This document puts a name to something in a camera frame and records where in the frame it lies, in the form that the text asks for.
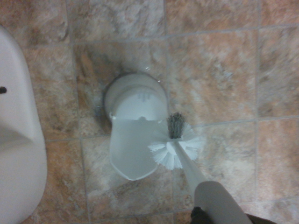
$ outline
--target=floor tile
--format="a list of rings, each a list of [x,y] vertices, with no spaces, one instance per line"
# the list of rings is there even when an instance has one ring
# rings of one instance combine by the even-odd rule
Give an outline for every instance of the floor tile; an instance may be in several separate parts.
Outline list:
[[[299,195],[298,119],[258,124],[258,199]]]
[[[173,224],[173,214],[122,218],[100,224]]]
[[[39,119],[46,140],[76,138],[78,114],[71,49],[25,49]]]
[[[256,31],[170,38],[170,105],[188,123],[255,116]]]
[[[261,0],[261,22],[263,26],[299,22],[297,0]]]
[[[255,0],[166,0],[169,34],[257,26]]]
[[[220,182],[238,203],[255,199],[255,125],[226,124],[194,129],[202,147],[195,161],[208,180]],[[173,173],[175,209],[193,208],[182,171]]]
[[[69,42],[64,0],[2,0],[0,25],[21,46]]]
[[[299,115],[299,28],[260,31],[258,114]]]
[[[163,0],[69,0],[68,6],[78,42],[164,34]]]
[[[109,137],[83,140],[91,221],[173,210],[171,172],[159,167],[150,176],[129,181],[109,160]]]
[[[81,134],[111,132],[103,91],[119,74],[146,72],[166,86],[165,41],[111,42],[75,47]]]
[[[191,211],[180,211],[175,213],[176,224],[190,224],[191,222]]]
[[[257,203],[256,216],[277,224],[299,224],[299,198]]]
[[[46,144],[48,176],[42,200],[22,224],[88,222],[79,140]]]
[[[246,214],[256,216],[256,203],[242,203],[240,207]]]

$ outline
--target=gray bristle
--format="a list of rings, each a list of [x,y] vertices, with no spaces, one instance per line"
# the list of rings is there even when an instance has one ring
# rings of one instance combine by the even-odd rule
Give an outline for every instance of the gray bristle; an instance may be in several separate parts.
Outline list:
[[[182,132],[185,128],[185,117],[179,113],[173,113],[167,119],[169,137],[171,139],[179,139],[182,137]]]

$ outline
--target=white bristle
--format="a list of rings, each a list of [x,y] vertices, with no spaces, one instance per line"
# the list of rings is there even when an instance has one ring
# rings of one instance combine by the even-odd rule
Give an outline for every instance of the white bristle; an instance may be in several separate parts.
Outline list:
[[[153,153],[154,160],[164,165],[167,169],[182,168],[182,164],[176,154],[172,154],[167,149],[167,142],[174,141],[175,139],[169,138],[167,122],[163,121],[159,124],[158,130],[156,130],[152,137],[153,142],[149,146],[149,149]],[[185,152],[191,160],[197,159],[197,150],[201,146],[201,141],[194,133],[189,124],[185,124],[185,128],[182,132],[182,138],[177,139],[179,142],[184,142]]]

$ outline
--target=white plastic holder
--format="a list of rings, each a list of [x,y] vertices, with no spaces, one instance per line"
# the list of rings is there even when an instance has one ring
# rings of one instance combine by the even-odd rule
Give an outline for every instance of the white plastic holder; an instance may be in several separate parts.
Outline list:
[[[143,73],[117,78],[104,98],[112,122],[110,163],[128,180],[139,180],[157,169],[148,149],[160,120],[168,117],[167,97],[159,82]]]

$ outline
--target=grout line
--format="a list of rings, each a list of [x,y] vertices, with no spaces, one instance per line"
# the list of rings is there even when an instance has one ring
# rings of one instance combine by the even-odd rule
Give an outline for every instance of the grout line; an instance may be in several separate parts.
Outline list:
[[[98,134],[98,135],[94,135],[94,136],[85,136],[82,137],[82,139],[92,139],[92,138],[99,138],[99,137],[105,137],[105,136],[110,136],[111,134]]]
[[[80,122],[80,114],[79,114],[79,97],[78,97],[78,84],[77,84],[77,72],[76,72],[76,61],[75,61],[75,53],[74,53],[74,39],[73,39],[73,31],[72,26],[70,24],[70,9],[68,7],[68,0],[65,0],[66,6],[66,14],[67,14],[67,21],[69,26],[69,35],[70,35],[70,44],[71,44],[71,59],[72,59],[72,69],[74,72],[74,82],[75,82],[75,92],[76,92],[76,102],[77,102],[77,116],[78,116],[78,131],[80,136],[80,147],[81,147],[81,157],[82,157],[82,168],[83,168],[83,178],[84,178],[84,190],[85,190],[85,199],[86,199],[86,208],[87,208],[87,217],[88,223],[91,223],[90,220],[90,211],[89,211],[89,204],[88,204],[88,195],[87,195],[87,187],[86,187],[86,171],[85,171],[85,163],[84,163],[84,153],[83,153],[83,145],[82,145],[82,134],[81,134],[81,122]]]
[[[209,123],[209,124],[191,125],[191,127],[195,128],[195,127],[206,127],[206,126],[213,126],[213,125],[226,125],[226,124],[234,124],[234,123],[247,123],[247,122],[253,122],[255,120],[256,119],[250,119],[250,120],[232,120],[232,121],[215,122],[215,123]]]
[[[215,122],[215,123],[208,123],[208,124],[199,124],[199,125],[192,125],[192,128],[196,127],[206,127],[206,126],[216,126],[216,125],[225,125],[225,124],[235,124],[235,123],[247,123],[247,122],[258,122],[258,121],[268,121],[268,120],[282,120],[282,119],[299,119],[299,115],[291,115],[291,116],[282,116],[282,117],[266,117],[266,118],[257,118],[257,119],[249,119],[249,120],[231,120],[231,121],[223,121],[223,122]],[[92,139],[98,137],[105,137],[110,136],[111,134],[98,134],[93,136],[85,136],[79,138],[71,138],[71,139],[51,139],[45,140],[46,142],[53,142],[53,141],[70,141],[70,140],[80,140],[80,139]]]
[[[164,25],[165,33],[168,35],[168,22],[167,22],[167,12],[166,12],[166,0],[163,0],[163,10],[164,10]],[[169,56],[169,40],[166,38],[166,96],[167,96],[167,109],[170,112],[170,56]]]
[[[255,122],[255,202],[258,200],[258,76],[260,68],[260,34],[261,27],[261,2],[257,0],[257,42],[256,42],[256,77],[255,77],[255,97],[256,97],[256,122]]]
[[[22,49],[31,49],[31,48],[51,48],[51,47],[61,47],[68,45],[85,45],[85,44],[97,44],[97,43],[109,43],[109,42],[134,42],[134,41],[151,41],[154,39],[168,39],[171,37],[183,37],[183,36],[191,36],[191,35],[199,35],[199,34],[210,34],[210,33],[227,33],[227,32],[236,32],[236,31],[246,31],[246,30],[258,30],[259,28],[286,28],[286,27],[294,27],[299,26],[299,23],[289,23],[289,24],[280,24],[280,25],[268,25],[268,26],[260,26],[260,27],[245,27],[245,28],[235,28],[235,29],[222,29],[222,30],[203,30],[193,33],[182,33],[182,34],[167,34],[164,36],[144,36],[144,37],[133,37],[133,38],[119,38],[112,40],[96,40],[96,41],[82,41],[82,42],[71,42],[70,43],[51,43],[51,44],[38,44],[32,46],[22,46]]]
[[[168,35],[168,21],[167,21],[167,10],[166,10],[166,0],[163,0],[163,10],[164,10],[164,31]],[[169,54],[169,39],[165,39],[165,56],[166,56],[166,97],[167,97],[167,110],[170,112],[170,54]],[[171,170],[171,190],[172,190],[172,203],[174,210],[175,198],[174,198],[174,175],[173,170]],[[175,212],[172,213],[172,223],[176,224]]]
[[[284,198],[275,199],[275,200],[257,201],[257,203],[275,203],[275,202],[283,202],[283,201],[291,200],[291,199],[295,199],[295,198],[299,198],[299,196],[290,196],[290,197],[284,197]]]
[[[255,122],[255,202],[258,200],[258,122]]]

